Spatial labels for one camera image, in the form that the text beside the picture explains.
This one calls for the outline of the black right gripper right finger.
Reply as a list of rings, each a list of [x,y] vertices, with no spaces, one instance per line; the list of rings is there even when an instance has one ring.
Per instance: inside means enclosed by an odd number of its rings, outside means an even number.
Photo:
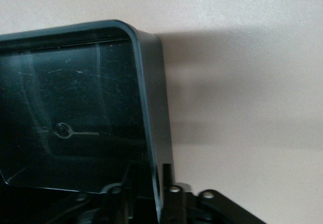
[[[185,190],[175,183],[170,163],[163,164],[163,191],[161,223],[264,223],[216,190]]]

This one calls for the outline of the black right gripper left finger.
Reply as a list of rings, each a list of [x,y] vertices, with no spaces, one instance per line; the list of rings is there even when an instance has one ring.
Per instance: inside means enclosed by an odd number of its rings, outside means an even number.
[[[89,203],[70,218],[70,223],[157,223],[153,179],[147,162],[133,163],[119,182],[83,194]]]

